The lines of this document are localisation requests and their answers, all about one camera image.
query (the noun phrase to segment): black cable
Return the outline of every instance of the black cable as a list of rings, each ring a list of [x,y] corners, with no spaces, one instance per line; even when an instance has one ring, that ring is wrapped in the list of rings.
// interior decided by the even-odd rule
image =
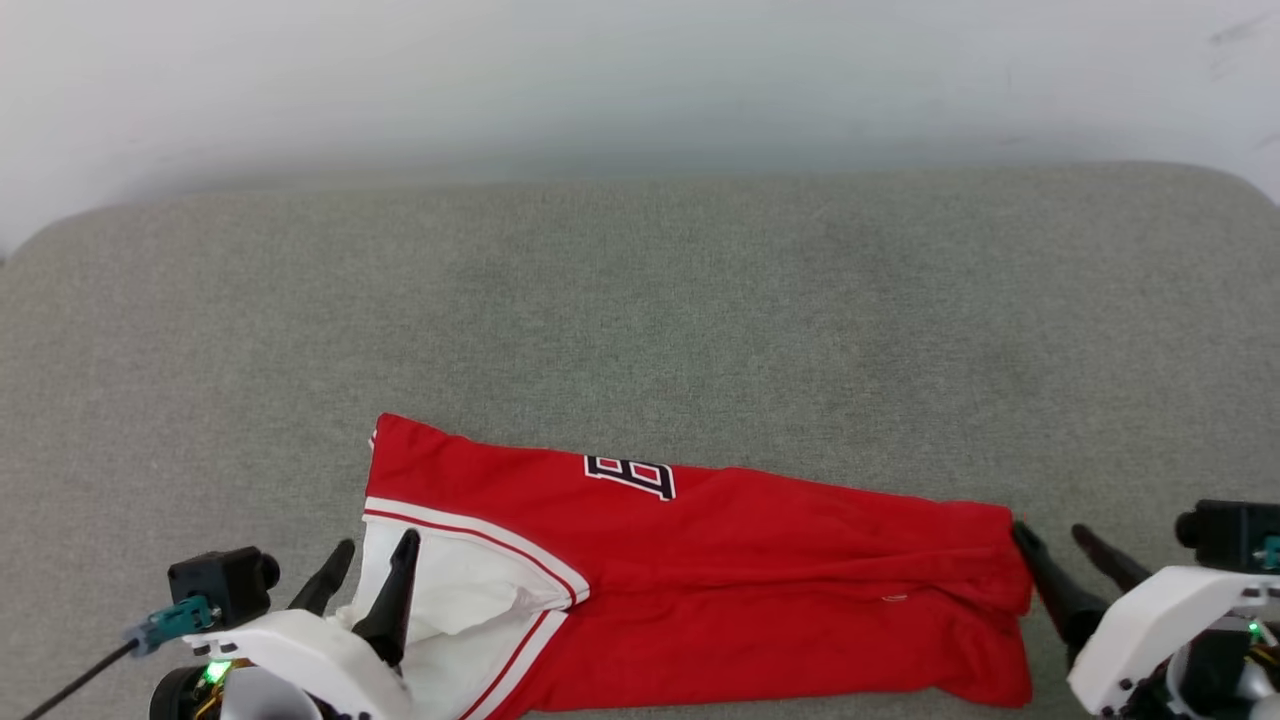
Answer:
[[[44,716],[46,712],[52,710],[55,705],[67,700],[67,697],[73,692],[83,688],[84,684],[96,678],[99,673],[106,670],[113,662],[124,657],[125,655],[129,653],[131,650],[136,647],[138,647],[138,638],[133,638],[132,641],[111,651],[111,655],[108,655],[106,657],[100,660],[97,665],[90,667],[83,675],[72,680],[69,685],[58,691],[58,694],[42,702],[40,707],[32,710],[28,715],[23,716],[22,720],[36,720],[36,717]]]

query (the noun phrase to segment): gray cushion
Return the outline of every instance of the gray cushion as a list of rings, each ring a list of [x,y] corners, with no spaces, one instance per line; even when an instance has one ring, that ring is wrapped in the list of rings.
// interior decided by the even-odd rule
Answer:
[[[495,443],[748,465],[1087,520],[1151,565],[1277,501],[1280,214],[1172,165],[198,196],[0,270],[0,715],[257,544],[288,597],[358,532],[381,411]],[[1039,609],[1036,717],[1078,717]],[[947,648],[936,648],[947,652]],[[60,717],[142,716],[188,657]],[[585,717],[1004,717],[937,692]]]

